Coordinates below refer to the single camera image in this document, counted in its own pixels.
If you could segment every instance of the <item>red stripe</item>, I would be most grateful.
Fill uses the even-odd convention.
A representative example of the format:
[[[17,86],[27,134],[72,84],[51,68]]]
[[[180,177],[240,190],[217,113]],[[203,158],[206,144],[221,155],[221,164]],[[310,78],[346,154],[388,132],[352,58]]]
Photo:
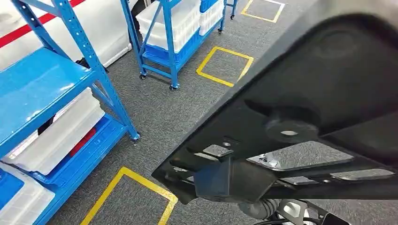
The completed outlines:
[[[71,0],[70,4],[72,5],[72,7],[77,6],[78,4],[84,2],[85,0]],[[42,24],[45,24],[46,22],[54,19],[55,16],[52,14],[44,14],[42,15],[39,20]],[[2,37],[0,37],[0,48],[8,45],[9,43],[11,43],[12,41],[17,40],[18,38],[22,37],[23,35],[29,33],[31,31],[31,28],[29,27],[29,25],[24,25],[18,29],[16,29],[15,31],[12,31]]]

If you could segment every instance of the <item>white wall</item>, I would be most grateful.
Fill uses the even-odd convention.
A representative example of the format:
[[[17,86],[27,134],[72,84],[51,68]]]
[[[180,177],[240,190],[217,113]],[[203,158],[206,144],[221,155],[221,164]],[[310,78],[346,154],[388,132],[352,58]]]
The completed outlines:
[[[52,5],[51,0],[41,1]],[[130,0],[130,9],[136,2],[137,0]],[[102,64],[108,66],[131,49],[127,24],[119,0],[86,0],[73,9]],[[45,14],[34,7],[32,10],[37,17]],[[0,1],[0,37],[25,24],[25,20],[8,0]],[[82,58],[80,50],[60,18],[52,19],[45,23],[44,27],[73,61]],[[31,31],[0,48],[0,71],[40,47],[41,42]]]

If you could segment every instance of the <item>blue metal shelf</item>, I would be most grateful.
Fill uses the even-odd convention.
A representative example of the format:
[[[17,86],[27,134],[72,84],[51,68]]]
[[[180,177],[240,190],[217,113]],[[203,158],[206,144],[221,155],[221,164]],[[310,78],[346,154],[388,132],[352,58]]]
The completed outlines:
[[[206,38],[214,31],[214,29],[219,25],[221,20],[222,19],[220,19],[205,35],[200,36],[200,39],[198,40],[198,42],[196,42],[194,45],[192,45],[190,47],[190,49],[187,50],[188,53],[182,58],[182,60],[180,60],[178,63],[176,63],[177,72],[180,71],[180,69],[186,64],[186,62],[192,57],[192,55],[199,49],[199,47],[203,44],[203,42],[205,42]],[[170,65],[169,60],[154,57],[154,56],[146,54],[146,53],[144,53],[142,55],[142,57],[144,57],[145,59],[150,60],[152,62],[156,62],[162,66]]]
[[[97,133],[73,156],[66,156],[47,176],[34,177],[55,193],[35,224],[45,224],[88,174],[128,133],[140,135],[127,115],[106,71],[67,0],[11,0],[43,48],[0,72],[0,158],[53,117],[68,102],[91,87],[119,120],[106,114],[96,125]],[[54,42],[28,4],[60,17],[91,69],[70,60]]]
[[[52,176],[57,174],[58,171],[62,171],[62,177],[58,178],[64,179],[64,186],[59,187],[57,185],[43,184],[44,187],[55,193],[55,197],[34,224],[45,224],[127,131],[125,126],[108,114],[106,114],[95,127],[97,133],[90,141],[73,157],[65,158],[59,166],[49,174]]]
[[[212,28],[210,31],[201,37],[201,39],[197,42],[197,44],[192,45],[190,49],[188,50],[188,54],[186,54],[182,60],[179,62],[175,61],[175,53],[174,53],[174,44],[173,44],[173,32],[172,32],[172,24],[171,24],[171,9],[174,7],[176,4],[178,4],[181,0],[159,0],[160,4],[155,12],[155,15],[153,16],[152,23],[149,26],[148,32],[146,34],[146,37],[140,45],[137,32],[134,27],[134,21],[131,17],[131,13],[129,10],[129,5],[128,5],[128,0],[121,0],[122,3],[122,8],[124,12],[124,16],[126,17],[127,21],[127,27],[129,30],[129,35],[130,35],[130,42],[132,43],[134,47],[134,52],[137,57],[138,65],[140,68],[140,76],[145,77],[147,75],[146,70],[151,70],[154,71],[164,77],[170,78],[170,89],[175,90],[177,89],[180,84],[178,83],[177,79],[177,74],[180,71],[180,69],[185,65],[185,63],[188,61],[188,59],[197,51],[197,49],[202,45],[204,40],[209,36],[209,34],[215,29],[217,24],[220,24],[220,28],[218,31],[221,33],[222,30],[224,30],[224,18],[225,18],[225,7],[227,5],[227,0],[224,0],[224,9],[222,11],[222,18],[219,20],[219,22]],[[156,17],[160,13],[160,8],[163,8],[163,18],[165,22],[165,29],[166,29],[166,38],[167,38],[167,46],[168,46],[168,60],[165,60],[163,58],[159,57],[154,57],[152,55],[149,55],[145,53],[145,45],[146,42],[148,41],[148,38],[150,37],[152,28],[155,24]],[[150,65],[145,64],[145,60],[150,60],[152,62],[158,63],[164,67],[170,68],[170,73],[166,73],[162,70],[159,70],[157,68],[154,68]]]
[[[41,48],[1,72],[0,158],[96,79],[86,69]]]

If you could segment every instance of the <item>black plastic panel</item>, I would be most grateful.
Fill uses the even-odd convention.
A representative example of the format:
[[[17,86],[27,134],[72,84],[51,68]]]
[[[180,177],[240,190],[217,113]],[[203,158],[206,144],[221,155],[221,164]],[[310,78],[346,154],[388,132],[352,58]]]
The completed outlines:
[[[197,197],[195,185],[206,180],[184,182],[184,188],[180,181],[209,164],[317,141],[353,158],[285,171],[258,167],[259,173],[272,172],[278,178],[303,176],[318,182],[297,186],[279,180],[270,189],[264,187],[264,198],[398,199],[396,175],[377,180],[330,175],[374,168],[398,171],[398,21],[393,15],[398,15],[397,5],[388,0],[361,4],[328,0],[313,5],[210,110],[153,177],[188,203]],[[282,135],[283,130],[297,135]],[[203,154],[212,144],[233,152],[215,160],[195,154]],[[177,172],[173,166],[189,172]],[[246,192],[247,188],[230,197],[255,199],[255,193]]]

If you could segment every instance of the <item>black machine part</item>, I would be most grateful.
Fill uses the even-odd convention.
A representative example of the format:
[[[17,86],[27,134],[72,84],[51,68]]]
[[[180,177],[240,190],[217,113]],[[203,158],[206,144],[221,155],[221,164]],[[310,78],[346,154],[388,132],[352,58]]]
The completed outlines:
[[[397,15],[393,0],[317,1],[152,176],[183,204],[197,197],[237,203],[398,199]],[[351,158],[291,169],[247,161],[307,141]],[[229,152],[204,151],[212,145]],[[333,175],[367,169],[391,174]],[[310,181],[284,180],[293,177]]]
[[[293,211],[286,211],[286,206],[292,203],[297,205],[297,208]],[[252,218],[267,220],[255,225],[280,225],[285,222],[291,222],[294,225],[349,225],[348,222],[336,215],[304,200],[283,199],[281,201],[280,199],[261,199],[256,203],[239,203],[238,206],[242,212]],[[306,212],[308,209],[314,211],[317,214],[317,218],[306,215],[306,213],[308,214]]]
[[[261,199],[255,203],[239,203],[239,209],[255,219],[267,219],[278,209],[280,199]]]

